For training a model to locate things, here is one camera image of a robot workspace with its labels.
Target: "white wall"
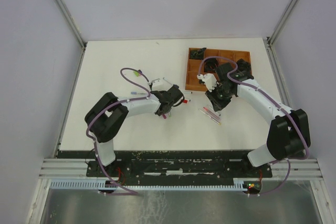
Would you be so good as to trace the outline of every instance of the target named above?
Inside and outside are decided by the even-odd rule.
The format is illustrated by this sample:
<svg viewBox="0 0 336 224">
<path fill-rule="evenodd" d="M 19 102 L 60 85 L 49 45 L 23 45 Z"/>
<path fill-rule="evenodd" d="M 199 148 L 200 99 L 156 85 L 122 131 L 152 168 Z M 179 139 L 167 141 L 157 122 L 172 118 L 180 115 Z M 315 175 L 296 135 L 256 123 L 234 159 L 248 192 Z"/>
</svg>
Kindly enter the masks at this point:
<svg viewBox="0 0 336 224">
<path fill-rule="evenodd" d="M 265 37 L 290 0 L 64 0 L 84 39 Z"/>
<path fill-rule="evenodd" d="M 0 219 L 24 223 L 81 49 L 53 0 L 0 0 Z"/>
<path fill-rule="evenodd" d="M 317 157 L 336 207 L 336 0 L 300 0 L 276 53 L 295 108 L 309 118 Z"/>
</svg>

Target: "reflective metal surface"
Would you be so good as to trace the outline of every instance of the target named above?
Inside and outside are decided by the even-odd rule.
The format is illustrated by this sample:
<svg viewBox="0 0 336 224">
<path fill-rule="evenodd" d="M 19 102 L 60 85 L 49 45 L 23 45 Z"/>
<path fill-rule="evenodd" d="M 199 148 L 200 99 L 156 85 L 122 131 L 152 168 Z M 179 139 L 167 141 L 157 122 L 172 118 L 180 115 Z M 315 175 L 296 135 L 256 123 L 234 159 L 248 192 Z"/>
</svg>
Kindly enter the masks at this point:
<svg viewBox="0 0 336 224">
<path fill-rule="evenodd" d="M 275 187 L 264 182 L 264 189 Z M 309 182 L 287 182 L 275 193 L 142 191 L 103 196 L 92 190 L 49 191 L 42 223 L 322 223 Z"/>
</svg>

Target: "orange wooden tray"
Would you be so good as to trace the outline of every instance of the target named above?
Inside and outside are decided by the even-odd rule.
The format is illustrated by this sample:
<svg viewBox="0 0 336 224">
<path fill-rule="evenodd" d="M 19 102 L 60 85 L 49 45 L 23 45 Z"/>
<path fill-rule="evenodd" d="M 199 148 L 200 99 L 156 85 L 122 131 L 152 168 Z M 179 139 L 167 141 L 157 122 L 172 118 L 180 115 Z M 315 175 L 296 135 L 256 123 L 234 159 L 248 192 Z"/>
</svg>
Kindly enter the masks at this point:
<svg viewBox="0 0 336 224">
<path fill-rule="evenodd" d="M 190 51 L 200 49 L 200 48 L 189 48 L 188 51 L 188 64 L 187 64 L 187 76 L 185 79 L 185 89 L 186 90 L 194 90 L 194 91 L 207 91 L 207 88 L 203 84 L 199 84 L 197 74 L 198 74 L 198 68 L 200 67 L 202 60 L 193 60 L 190 59 Z M 221 56 L 228 58 L 230 60 L 233 60 L 237 62 L 237 60 L 243 59 L 249 63 L 251 63 L 250 59 L 250 52 L 247 51 L 232 51 L 232 50 L 221 50 L 221 49 L 206 49 L 204 52 L 204 58 L 209 56 Z M 217 59 L 219 64 L 224 64 L 227 61 L 222 59 Z M 201 69 L 201 74 L 206 74 L 207 72 L 204 72 L 204 64 Z"/>
</svg>

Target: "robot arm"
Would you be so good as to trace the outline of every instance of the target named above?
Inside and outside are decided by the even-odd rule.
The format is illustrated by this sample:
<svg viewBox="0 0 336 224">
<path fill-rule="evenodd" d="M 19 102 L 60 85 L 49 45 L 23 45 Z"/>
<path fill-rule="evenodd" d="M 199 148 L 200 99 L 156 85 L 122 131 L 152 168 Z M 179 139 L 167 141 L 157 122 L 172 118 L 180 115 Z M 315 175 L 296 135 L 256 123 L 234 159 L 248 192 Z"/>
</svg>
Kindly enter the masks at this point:
<svg viewBox="0 0 336 224">
<path fill-rule="evenodd" d="M 233 70 L 230 63 L 217 67 L 216 73 L 219 81 L 211 73 L 205 75 L 199 74 L 197 77 L 208 88 L 205 94 L 210 99 L 215 111 L 225 108 L 230 103 L 232 96 L 235 95 L 246 100 L 270 125 L 266 144 L 249 152 L 247 157 L 245 157 L 248 168 L 259 167 L 274 160 L 282 160 L 302 152 L 304 150 L 303 143 L 291 122 L 278 107 L 261 92 L 258 92 L 258 90 L 261 90 L 261 87 L 250 74 L 249 68 L 239 70 L 239 63 L 246 66 L 245 61 L 239 61 L 237 62 L 238 70 L 230 74 L 230 76 L 242 83 L 256 86 L 257 90 L 229 80 L 227 73 Z M 294 111 L 280 102 L 278 104 L 294 119 L 309 147 L 310 135 L 307 114 L 303 110 Z"/>
<path fill-rule="evenodd" d="M 145 113 L 154 113 L 158 116 L 167 114 L 182 98 L 183 93 L 176 85 L 173 85 L 167 91 L 151 91 L 151 95 L 147 99 L 136 101 L 131 101 L 131 99 L 127 98 L 118 98 L 112 92 L 103 95 L 85 116 L 87 125 L 107 106 L 121 100 L 128 102 L 120 103 L 109 109 L 108 112 L 111 112 L 111 114 L 102 114 L 90 128 L 90 131 L 97 138 L 97 148 L 102 164 L 107 166 L 115 160 L 113 138 L 126 118 Z"/>
</svg>

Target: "cable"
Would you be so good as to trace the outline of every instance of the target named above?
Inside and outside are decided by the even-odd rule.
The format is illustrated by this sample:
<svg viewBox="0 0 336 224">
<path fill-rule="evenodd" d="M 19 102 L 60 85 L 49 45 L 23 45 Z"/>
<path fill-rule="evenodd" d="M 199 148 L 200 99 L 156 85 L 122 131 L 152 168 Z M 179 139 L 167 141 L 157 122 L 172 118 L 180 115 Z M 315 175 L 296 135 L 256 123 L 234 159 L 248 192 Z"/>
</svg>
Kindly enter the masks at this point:
<svg viewBox="0 0 336 224">
<path fill-rule="evenodd" d="M 198 68 L 198 74 L 201 74 L 201 68 L 202 68 L 202 65 L 204 63 L 204 61 L 206 59 L 209 59 L 209 58 L 220 58 L 220 59 L 225 59 L 227 60 L 228 62 L 231 62 L 235 65 L 235 68 L 233 70 L 231 70 L 229 73 L 227 73 L 227 77 L 229 80 L 237 83 L 237 84 L 240 84 L 240 85 L 244 85 L 244 86 L 248 86 L 250 88 L 253 88 L 255 89 L 256 91 L 259 91 L 261 94 L 263 94 L 263 96 L 265 96 L 271 103 L 273 103 L 275 105 L 275 107 L 277 107 L 281 112 L 283 112 L 286 117 L 289 119 L 289 121 L 292 123 L 294 129 L 296 130 L 296 132 L 298 133 L 299 135 L 299 138 L 303 144 L 303 146 L 305 147 L 305 155 L 304 157 L 298 157 L 296 159 L 307 159 L 309 157 L 309 149 L 308 149 L 308 146 L 306 144 L 306 141 L 304 140 L 305 138 L 303 137 L 302 133 L 300 132 L 299 130 L 299 127 L 297 126 L 297 124 L 295 123 L 294 119 L 291 117 L 291 115 L 281 107 L 280 104 L 278 104 L 272 97 L 270 97 L 264 90 L 262 89 L 259 89 L 258 87 L 252 85 L 252 84 L 249 84 L 249 83 L 244 83 L 244 82 L 241 82 L 241 81 L 237 81 L 236 79 L 232 78 L 230 76 L 231 73 L 235 72 L 237 69 L 238 69 L 238 64 L 236 62 L 234 62 L 233 60 L 230 60 L 230 59 L 227 59 L 227 58 L 224 58 L 224 57 L 221 57 L 221 56 L 209 56 L 209 57 L 206 57 L 205 59 L 202 60 L 201 64 L 199 65 L 199 68 Z"/>
<path fill-rule="evenodd" d="M 262 181 L 262 170 L 261 169 L 259 170 L 259 174 L 260 174 L 259 181 L 261 182 Z"/>
<path fill-rule="evenodd" d="M 88 152 L 88 154 L 86 155 L 86 157 L 85 157 L 85 163 L 87 164 L 87 165 L 89 165 L 89 163 L 88 162 L 86 162 L 86 159 L 90 156 L 90 154 L 91 154 L 91 152 L 94 150 L 94 148 L 92 149 L 92 150 L 90 150 L 89 152 Z"/>
<path fill-rule="evenodd" d="M 124 186 L 118 184 L 118 183 L 115 182 L 115 181 L 111 178 L 111 176 L 106 172 L 106 170 L 105 170 L 105 168 L 104 168 L 104 166 L 103 166 L 103 164 L 102 164 L 102 161 L 101 161 L 101 159 L 100 159 L 100 157 L 99 157 L 98 148 L 97 148 L 97 139 L 96 139 L 95 136 L 91 136 L 89 133 L 90 133 L 90 129 L 91 129 L 91 127 L 92 127 L 93 124 L 96 122 L 96 120 L 97 120 L 101 115 L 103 115 L 107 110 L 109 110 L 110 108 L 112 108 L 112 107 L 114 107 L 114 106 L 116 106 L 116 105 L 118 105 L 118 104 L 120 104 L 120 103 L 124 103 L 124 102 L 139 101 L 139 100 L 148 99 L 148 98 L 151 96 L 151 92 L 150 92 L 148 89 L 146 89 L 144 86 L 141 86 L 141 85 L 139 85 L 139 84 L 137 84 L 137 83 L 135 83 L 135 82 L 129 80 L 129 79 L 122 73 L 123 70 L 132 70 L 132 71 L 135 71 L 135 72 L 137 72 L 138 74 L 140 74 L 141 76 L 143 76 L 143 77 L 146 79 L 146 81 L 149 83 L 148 78 L 147 78 L 143 73 L 141 73 L 141 72 L 139 72 L 138 70 L 135 70 L 135 69 L 133 69 L 133 68 L 122 68 L 122 69 L 120 70 L 120 74 L 121 74 L 121 76 L 122 76 L 126 81 L 128 81 L 128 82 L 130 82 L 131 84 L 133 84 L 133 85 L 135 85 L 135 86 L 137 86 L 137 87 L 139 87 L 139 88 L 145 90 L 145 91 L 148 93 L 148 95 L 145 96 L 145 97 L 136 97 L 136 98 L 130 98 L 130 99 L 126 99 L 126 100 L 117 101 L 117 102 L 115 102 L 115 103 L 113 103 L 113 104 L 107 106 L 105 109 L 103 109 L 102 111 L 100 111 L 100 112 L 93 118 L 93 120 L 89 123 L 88 128 L 86 129 L 86 136 L 89 137 L 89 138 L 91 138 L 91 139 L 93 140 L 94 152 L 95 152 L 95 154 L 96 154 L 96 158 L 97 158 L 97 161 L 98 161 L 98 164 L 99 164 L 101 170 L 103 171 L 103 173 L 105 174 L 105 176 L 112 182 L 113 185 L 115 185 L 115 186 L 117 186 L 117 187 L 120 187 L 120 188 L 124 189 L 125 191 L 127 191 L 127 193 L 113 193 L 113 194 L 109 194 L 109 195 L 116 195 L 116 196 L 117 196 L 117 195 L 118 195 L 118 196 L 120 196 L 120 195 L 137 195 L 138 193 L 137 193 L 136 191 L 130 190 L 130 189 L 128 189 L 128 188 L 126 188 L 126 187 L 124 187 Z"/>
<path fill-rule="evenodd" d="M 184 101 L 184 95 L 182 96 L 182 99 L 181 99 L 181 101 L 178 103 L 178 104 L 176 104 L 176 105 L 173 105 L 172 107 L 177 107 L 177 106 L 180 106 L 181 104 L 182 104 L 182 102 Z"/>
<path fill-rule="evenodd" d="M 288 179 L 288 177 L 289 177 L 289 173 L 290 173 L 290 162 L 289 162 L 288 158 L 285 158 L 285 160 L 286 160 L 287 163 L 288 163 L 288 170 L 287 170 L 287 174 L 286 174 L 285 178 L 284 178 L 283 181 L 280 183 L 280 185 L 278 185 L 276 188 L 273 188 L 273 189 L 270 190 L 270 191 L 266 191 L 266 192 L 264 192 L 264 193 L 260 193 L 260 194 L 256 194 L 256 195 L 255 195 L 255 194 L 251 194 L 251 195 L 254 195 L 254 196 L 266 195 L 266 194 L 269 194 L 269 193 L 271 193 L 271 192 L 273 192 L 273 191 L 276 191 L 276 190 L 280 189 L 282 186 L 284 186 L 285 182 L 287 181 L 287 179 Z"/>
<path fill-rule="evenodd" d="M 218 59 L 225 59 L 225 60 L 227 60 L 228 62 L 231 62 L 231 63 L 233 63 L 234 65 L 235 65 L 235 68 L 232 70 L 232 71 L 230 71 L 229 73 L 227 73 L 227 77 L 228 77 L 228 79 L 229 80 L 231 80 L 232 82 L 235 82 L 235 83 L 237 83 L 237 84 L 240 84 L 240 85 L 244 85 L 244 86 L 248 86 L 248 87 L 250 87 L 250 88 L 253 88 L 253 89 L 255 89 L 256 91 L 259 91 L 261 94 L 263 94 L 271 103 L 273 103 L 281 112 L 283 112 L 285 115 L 286 115 L 286 117 L 289 119 L 289 121 L 291 122 L 291 124 L 293 125 L 293 127 L 294 127 L 294 129 L 296 130 L 296 132 L 298 133 L 298 135 L 299 135 L 299 137 L 300 137 L 300 140 L 301 140 L 301 142 L 302 142 L 302 144 L 303 144 L 303 146 L 304 146 L 304 150 L 305 150 L 305 155 L 304 155 L 304 157 L 297 157 L 296 159 L 307 159 L 308 157 L 309 157 L 309 149 L 308 149 L 308 146 L 307 146 L 307 144 L 306 144 L 306 141 L 304 140 L 305 138 L 303 137 L 303 135 L 302 135 L 302 133 L 301 133 L 301 131 L 299 130 L 299 127 L 297 126 L 297 124 L 295 123 L 295 121 L 294 121 L 294 119 L 291 117 L 291 115 L 285 110 L 285 109 L 283 109 L 282 107 L 281 107 L 281 105 L 280 104 L 278 104 L 272 97 L 270 97 L 264 90 L 262 90 L 262 89 L 259 89 L 259 88 L 257 88 L 256 86 L 254 86 L 254 85 L 252 85 L 252 84 L 249 84 L 249 83 L 244 83 L 244 82 L 241 82 L 241 81 L 238 81 L 238 80 L 235 80 L 234 78 L 232 78 L 231 76 L 230 76 L 230 74 L 231 73 L 233 73 L 233 72 L 235 72 L 237 69 L 238 69 L 238 64 L 236 63 L 236 62 L 234 62 L 233 60 L 230 60 L 230 59 L 227 59 L 227 58 L 224 58 L 224 57 L 220 57 L 220 56 L 209 56 L 209 57 L 206 57 L 205 59 L 203 59 L 202 60 L 202 62 L 201 62 L 201 64 L 199 65 L 199 68 L 198 68 L 198 74 L 201 74 L 201 69 L 202 69 L 202 65 L 203 65 L 203 63 L 204 63 L 204 61 L 206 60 L 206 59 L 209 59 L 209 58 L 218 58 Z M 288 176 L 289 176 L 289 173 L 290 173 L 290 162 L 289 162 L 289 160 L 286 158 L 286 160 L 287 160 L 287 163 L 288 163 L 288 171 L 287 171 L 287 174 L 286 174 L 286 176 L 285 176 L 285 178 L 284 178 L 284 180 L 280 183 L 280 185 L 279 186 L 277 186 L 276 188 L 274 188 L 274 189 L 272 189 L 272 190 L 270 190 L 270 191 L 267 191 L 267 192 L 265 192 L 265 193 L 261 193 L 261 194 L 268 194 L 268 193 L 270 193 L 270 192 L 272 192 L 272 191 L 275 191 L 275 190 L 278 190 L 279 188 L 281 188 L 283 185 L 284 185 L 284 183 L 287 181 L 287 179 L 288 179 Z"/>
</svg>

